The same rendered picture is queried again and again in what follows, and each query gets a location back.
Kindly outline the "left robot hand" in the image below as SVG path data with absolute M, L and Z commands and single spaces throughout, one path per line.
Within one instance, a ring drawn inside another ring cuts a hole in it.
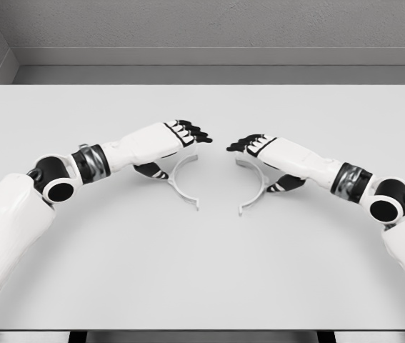
M 153 179 L 168 179 L 156 160 L 171 156 L 196 143 L 212 143 L 213 139 L 200 127 L 186 120 L 153 124 L 131 135 L 127 147 L 131 150 L 129 163 L 134 169 Z

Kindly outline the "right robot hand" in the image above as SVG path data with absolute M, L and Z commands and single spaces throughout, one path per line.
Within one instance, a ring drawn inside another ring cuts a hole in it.
M 251 134 L 231 143 L 226 150 L 251 155 L 264 164 L 285 172 L 285 175 L 266 188 L 269 193 L 288 192 L 302 187 L 306 182 L 302 177 L 302 168 L 292 166 L 299 157 L 296 152 L 302 153 L 303 148 L 286 139 L 265 134 Z

